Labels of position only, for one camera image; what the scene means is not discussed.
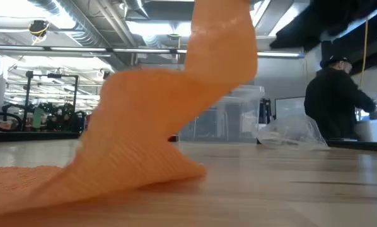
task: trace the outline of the black cap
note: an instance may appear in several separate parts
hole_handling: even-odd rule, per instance
[[[351,63],[350,60],[348,60],[348,58],[346,58],[344,56],[341,56],[341,55],[332,55],[329,59],[322,60],[320,62],[320,67],[326,68],[330,64],[335,63],[335,62],[339,62],[339,61],[345,61],[345,62]]]

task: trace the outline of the orange cloth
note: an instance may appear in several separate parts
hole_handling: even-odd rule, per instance
[[[185,70],[111,76],[69,166],[0,168],[0,214],[205,175],[167,139],[256,69],[248,0],[196,0]]]

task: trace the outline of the plastic bag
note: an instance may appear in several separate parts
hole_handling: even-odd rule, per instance
[[[329,149],[315,120],[306,115],[275,120],[258,131],[257,139],[268,148]]]

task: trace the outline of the person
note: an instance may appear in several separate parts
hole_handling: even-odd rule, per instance
[[[357,139],[355,108],[377,118],[376,104],[351,79],[352,64],[346,57],[332,56],[320,65],[323,69],[306,88],[305,112],[325,139]]]

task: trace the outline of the table surface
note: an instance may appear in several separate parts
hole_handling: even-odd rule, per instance
[[[64,166],[76,145],[0,143],[0,166]],[[377,226],[377,153],[177,146],[207,167],[206,178],[146,187],[132,201],[86,202],[49,215],[36,210],[25,220],[44,219],[45,226]]]

